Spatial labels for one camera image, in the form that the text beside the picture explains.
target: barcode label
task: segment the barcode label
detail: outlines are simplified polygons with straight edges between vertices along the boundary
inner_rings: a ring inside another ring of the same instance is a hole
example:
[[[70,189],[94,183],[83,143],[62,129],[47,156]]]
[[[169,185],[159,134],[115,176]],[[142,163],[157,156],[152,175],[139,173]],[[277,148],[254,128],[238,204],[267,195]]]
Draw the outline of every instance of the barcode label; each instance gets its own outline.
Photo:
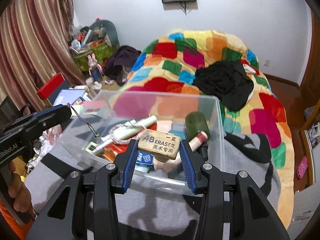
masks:
[[[91,154],[92,154],[92,152],[93,152],[96,148],[97,148],[97,144],[94,143],[94,142],[90,142],[90,143],[88,144],[88,146],[86,147],[85,150],[86,150],[88,153],[91,153]]]

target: bed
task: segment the bed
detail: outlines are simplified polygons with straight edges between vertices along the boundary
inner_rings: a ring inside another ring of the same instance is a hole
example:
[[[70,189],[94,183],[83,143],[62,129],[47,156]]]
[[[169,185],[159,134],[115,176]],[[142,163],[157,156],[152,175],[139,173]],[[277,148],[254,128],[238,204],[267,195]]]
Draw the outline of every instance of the bed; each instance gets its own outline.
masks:
[[[278,215],[288,228],[293,212],[294,151],[284,107],[273,95],[255,54],[236,36],[208,31],[179,31],[150,43],[120,90],[201,94],[192,86],[195,71],[220,60],[241,60],[254,73],[252,99],[233,112],[220,104],[223,128],[230,133],[263,133],[281,181]]]

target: human hand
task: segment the human hand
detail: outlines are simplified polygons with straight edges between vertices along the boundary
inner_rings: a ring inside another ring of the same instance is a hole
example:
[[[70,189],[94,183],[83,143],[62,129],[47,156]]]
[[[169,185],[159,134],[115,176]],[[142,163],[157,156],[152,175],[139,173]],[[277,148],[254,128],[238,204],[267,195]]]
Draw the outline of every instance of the human hand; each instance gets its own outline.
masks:
[[[18,212],[26,212],[32,207],[31,193],[21,181],[20,176],[14,173],[16,166],[13,162],[10,162],[10,170],[12,172],[12,180],[9,185],[9,195],[15,198],[13,208]]]

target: curtain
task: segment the curtain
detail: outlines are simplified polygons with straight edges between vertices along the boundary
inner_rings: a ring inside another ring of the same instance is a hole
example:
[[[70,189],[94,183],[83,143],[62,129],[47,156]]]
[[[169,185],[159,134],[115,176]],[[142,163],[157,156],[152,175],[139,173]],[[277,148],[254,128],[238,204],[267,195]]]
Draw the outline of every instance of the curtain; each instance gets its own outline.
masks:
[[[61,72],[69,84],[85,76],[68,48],[72,0],[12,0],[0,18],[0,101],[10,96],[18,108],[41,110],[36,94]]]

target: wooden stick with red band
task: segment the wooden stick with red band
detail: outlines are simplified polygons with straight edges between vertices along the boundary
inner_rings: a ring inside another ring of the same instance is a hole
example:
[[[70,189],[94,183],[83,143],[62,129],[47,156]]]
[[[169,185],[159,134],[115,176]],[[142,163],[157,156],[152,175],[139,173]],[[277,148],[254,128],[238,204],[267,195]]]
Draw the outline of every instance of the wooden stick with red band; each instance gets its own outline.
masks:
[[[194,152],[197,150],[206,140],[208,139],[207,134],[204,131],[201,131],[194,137],[190,142],[190,148]],[[175,160],[167,160],[165,163],[158,161],[156,158],[153,158],[153,167],[155,170],[163,169],[165,172],[170,172],[173,168],[181,163],[180,153],[178,152]]]

